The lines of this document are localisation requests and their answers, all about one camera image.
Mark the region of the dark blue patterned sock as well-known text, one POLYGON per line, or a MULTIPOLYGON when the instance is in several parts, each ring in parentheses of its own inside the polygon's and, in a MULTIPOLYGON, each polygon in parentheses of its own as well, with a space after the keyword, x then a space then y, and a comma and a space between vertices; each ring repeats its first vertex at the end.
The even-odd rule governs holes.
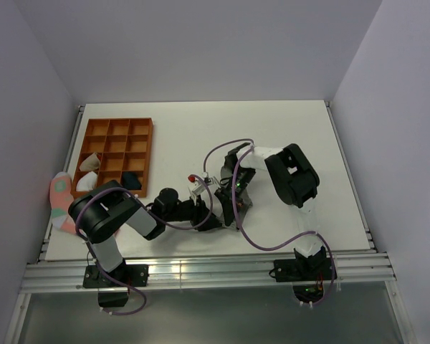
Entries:
POLYGON ((121 185, 127 190, 141 190, 142 183, 138 178, 138 174, 133 171, 125 171, 121 176, 121 185))

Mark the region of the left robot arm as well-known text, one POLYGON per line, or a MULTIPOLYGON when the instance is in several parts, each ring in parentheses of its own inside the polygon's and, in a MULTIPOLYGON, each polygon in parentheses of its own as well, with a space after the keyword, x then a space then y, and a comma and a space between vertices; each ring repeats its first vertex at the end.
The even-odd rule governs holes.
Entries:
POLYGON ((134 279, 115 239, 123 224, 148 241, 161 235, 173 222, 188 222, 188 230, 209 231, 222 226, 211 212, 212 207, 199 195, 181 201, 173 188, 162 189, 153 203, 145 206, 117 181, 110 181, 75 199, 68 214, 75 222, 76 233, 87 242, 99 264, 98 271, 89 273, 89 277, 117 286, 132 285, 134 279))

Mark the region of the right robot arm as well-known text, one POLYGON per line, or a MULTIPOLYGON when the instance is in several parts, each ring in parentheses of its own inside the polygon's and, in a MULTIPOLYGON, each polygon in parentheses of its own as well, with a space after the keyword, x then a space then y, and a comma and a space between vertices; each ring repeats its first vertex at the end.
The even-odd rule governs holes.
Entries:
POLYGON ((314 200, 320 179, 299 145, 255 148, 251 143, 243 143, 225 155, 220 187, 215 191, 223 223, 231 226, 246 216, 252 206, 247 186, 258 170, 269 173, 276 194, 292 212, 302 235, 295 240, 296 271, 301 278, 312 279, 320 271, 319 260, 326 253, 325 245, 315 234, 318 224, 314 200))

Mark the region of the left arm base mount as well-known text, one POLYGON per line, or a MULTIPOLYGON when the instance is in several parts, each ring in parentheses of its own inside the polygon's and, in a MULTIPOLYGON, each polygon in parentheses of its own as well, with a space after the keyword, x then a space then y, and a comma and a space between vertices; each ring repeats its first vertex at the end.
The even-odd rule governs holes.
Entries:
POLYGON ((145 287, 147 283, 147 264, 127 265, 123 262, 111 272, 105 272, 100 266, 93 264, 85 269, 82 288, 97 290, 97 303, 101 312, 111 316, 127 316, 142 311, 147 305, 147 296, 139 290, 139 287, 145 287), (141 297, 141 305, 133 310, 123 310, 133 295, 141 297))

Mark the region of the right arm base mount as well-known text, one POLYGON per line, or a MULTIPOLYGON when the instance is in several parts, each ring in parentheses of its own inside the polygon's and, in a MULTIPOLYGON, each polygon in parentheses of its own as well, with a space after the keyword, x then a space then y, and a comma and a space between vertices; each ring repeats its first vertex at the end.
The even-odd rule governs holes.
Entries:
POLYGON ((305 257, 295 250, 292 259, 276 259, 269 276, 275 282, 306 282, 306 285, 293 287, 295 297, 299 302, 308 305, 321 301, 326 289, 324 282, 332 287, 338 277, 334 261, 327 255, 325 247, 309 257, 305 257))

